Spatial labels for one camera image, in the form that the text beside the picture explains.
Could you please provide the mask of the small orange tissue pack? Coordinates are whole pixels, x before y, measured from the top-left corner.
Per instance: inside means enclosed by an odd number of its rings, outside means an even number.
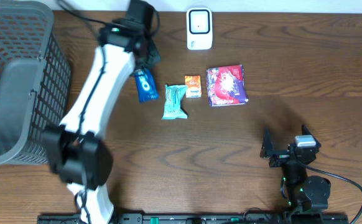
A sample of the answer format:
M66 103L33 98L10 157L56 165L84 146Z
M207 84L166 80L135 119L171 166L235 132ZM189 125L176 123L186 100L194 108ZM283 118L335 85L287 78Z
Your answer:
M187 85L187 98L200 98L202 96L201 76L185 76L185 85Z

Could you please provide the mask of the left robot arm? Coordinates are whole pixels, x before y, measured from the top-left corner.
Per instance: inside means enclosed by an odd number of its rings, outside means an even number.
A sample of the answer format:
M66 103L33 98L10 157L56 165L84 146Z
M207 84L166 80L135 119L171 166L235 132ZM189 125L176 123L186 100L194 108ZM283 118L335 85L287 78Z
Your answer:
M103 138L111 112L126 80L160 61L153 43L156 9L130 1L124 18L105 22L93 35L98 42L88 78L59 125L48 125L42 144L52 173L67 185L79 213L39 216L39 223L112 223L114 205L106 182L113 157Z

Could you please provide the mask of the blue Oreo cookie pack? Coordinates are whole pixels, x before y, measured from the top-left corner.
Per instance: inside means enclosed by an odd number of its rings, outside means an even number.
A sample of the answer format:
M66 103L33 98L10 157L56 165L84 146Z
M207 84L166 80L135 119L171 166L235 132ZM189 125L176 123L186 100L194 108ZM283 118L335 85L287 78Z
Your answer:
M147 68L137 69L134 72L134 79L140 103L157 100L159 98L154 77Z

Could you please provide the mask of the teal wet wipes pack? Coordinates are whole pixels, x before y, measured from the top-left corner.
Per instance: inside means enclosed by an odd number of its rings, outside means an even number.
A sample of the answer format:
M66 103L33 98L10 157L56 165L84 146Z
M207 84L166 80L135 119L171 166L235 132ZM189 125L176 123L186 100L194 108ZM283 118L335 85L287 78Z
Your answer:
M165 104L162 119L187 119L186 112L181 108L181 101L186 94L187 85L165 86Z

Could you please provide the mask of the red purple snack packet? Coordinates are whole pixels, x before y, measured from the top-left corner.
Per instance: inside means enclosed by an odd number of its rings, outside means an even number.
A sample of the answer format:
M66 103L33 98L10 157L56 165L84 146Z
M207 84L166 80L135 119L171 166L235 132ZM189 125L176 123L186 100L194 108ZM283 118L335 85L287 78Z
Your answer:
M245 105L249 101L244 87L242 65L209 68L206 80L211 107Z

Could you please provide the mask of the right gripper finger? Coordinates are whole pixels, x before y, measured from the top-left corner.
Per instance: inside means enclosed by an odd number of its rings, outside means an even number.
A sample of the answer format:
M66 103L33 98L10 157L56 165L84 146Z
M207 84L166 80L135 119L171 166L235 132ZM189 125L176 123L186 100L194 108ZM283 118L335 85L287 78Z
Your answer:
M315 138L315 136L309 131L309 129L306 127L306 125L302 125L301 126L301 130L302 130L302 134L303 135L311 135L313 137L313 139L315 140L315 147L317 148L321 148L321 144L320 142Z
M273 155L271 135L267 129L264 130L264 138L261 146L260 157L271 157Z

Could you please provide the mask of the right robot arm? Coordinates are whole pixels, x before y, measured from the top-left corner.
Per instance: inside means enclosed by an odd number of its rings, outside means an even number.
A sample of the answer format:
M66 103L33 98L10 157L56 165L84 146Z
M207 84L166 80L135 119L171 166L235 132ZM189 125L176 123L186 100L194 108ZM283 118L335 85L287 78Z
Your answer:
M318 175L307 174L306 166L316 159L321 144L305 125L302 134L294 138L287 149L275 149L268 130L260 152L269 159L269 167L282 169L281 194L290 208L282 213L282 222L291 224L324 223L323 211L328 208L331 183Z

